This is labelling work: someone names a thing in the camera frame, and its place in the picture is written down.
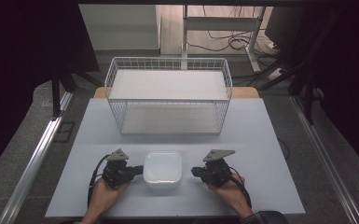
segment white wire rack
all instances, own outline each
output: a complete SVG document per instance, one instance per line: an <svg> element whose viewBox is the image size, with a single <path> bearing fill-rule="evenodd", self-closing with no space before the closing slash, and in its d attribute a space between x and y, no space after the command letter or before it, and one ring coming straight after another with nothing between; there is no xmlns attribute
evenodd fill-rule
<svg viewBox="0 0 359 224"><path fill-rule="evenodd" d="M114 58L105 90L123 134L220 134L232 83L225 59Z"/></svg>

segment white desk leg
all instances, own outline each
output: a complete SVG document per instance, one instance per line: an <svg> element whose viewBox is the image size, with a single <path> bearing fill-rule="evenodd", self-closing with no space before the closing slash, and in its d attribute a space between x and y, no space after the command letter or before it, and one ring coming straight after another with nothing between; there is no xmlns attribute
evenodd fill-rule
<svg viewBox="0 0 359 224"><path fill-rule="evenodd" d="M187 5L183 6L183 42L181 69L187 70Z"/></svg>
<svg viewBox="0 0 359 224"><path fill-rule="evenodd" d="M257 40L258 31L261 27L261 22L263 21L264 13L266 12L266 8L262 7L260 13L257 16L257 21L255 24L255 30L252 32L251 40L249 45L246 47L246 53L249 57L249 61L251 62L254 73L260 73L260 67L258 66L257 59L255 57L255 42Z"/></svg>

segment wire grid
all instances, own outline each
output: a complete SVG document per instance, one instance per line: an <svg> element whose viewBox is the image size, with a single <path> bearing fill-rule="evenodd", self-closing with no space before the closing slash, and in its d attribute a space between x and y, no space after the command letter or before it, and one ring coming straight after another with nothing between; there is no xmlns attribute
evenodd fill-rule
<svg viewBox="0 0 359 224"><path fill-rule="evenodd" d="M120 69L221 71L227 101L113 100L109 99ZM105 81L106 96L121 133L214 133L221 132L232 94L225 59L208 58L114 58Z"/></svg>

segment clear plastic bowl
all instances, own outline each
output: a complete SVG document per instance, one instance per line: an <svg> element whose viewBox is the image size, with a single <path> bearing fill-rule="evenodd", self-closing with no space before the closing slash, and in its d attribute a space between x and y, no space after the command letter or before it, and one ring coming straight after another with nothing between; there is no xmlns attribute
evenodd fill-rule
<svg viewBox="0 0 359 224"><path fill-rule="evenodd" d="M145 158L144 180L151 189L175 189L182 178L182 158L174 151L149 152Z"/></svg>

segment gray carpet floor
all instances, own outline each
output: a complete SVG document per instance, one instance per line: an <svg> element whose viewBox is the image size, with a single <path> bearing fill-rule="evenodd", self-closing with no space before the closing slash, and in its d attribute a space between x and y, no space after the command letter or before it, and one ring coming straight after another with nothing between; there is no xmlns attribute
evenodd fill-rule
<svg viewBox="0 0 359 224"><path fill-rule="evenodd" d="M137 56L147 56L147 54L142 55L138 52ZM91 75L104 81L112 55L97 52L97 58L100 63L101 74L93 73ZM245 57L227 56L226 58L233 77L252 74ZM15 223L60 223L62 221L45 219L44 215L76 138L76 132L88 101L96 90L96 87L84 79L75 75L74 78L78 86L76 94ZM241 82L245 79L247 78L234 78L233 82ZM266 77L258 80L256 85L265 81L267 81ZM311 140L306 135L296 110L290 102L286 91L289 83L290 80L287 80L270 90L260 92L260 97L266 104L277 137L284 142L281 145L283 153L287 154L290 151L287 164L307 212L301 216L287 216L287 219L289 223L351 223L347 219L336 192L315 153ZM240 85L245 86L246 84L247 82L243 82ZM359 158L326 117L318 102L313 104L312 114L315 129L359 206ZM0 216L32 157L51 115L51 87L50 83L45 83L35 89L34 103L0 158Z"/></svg>

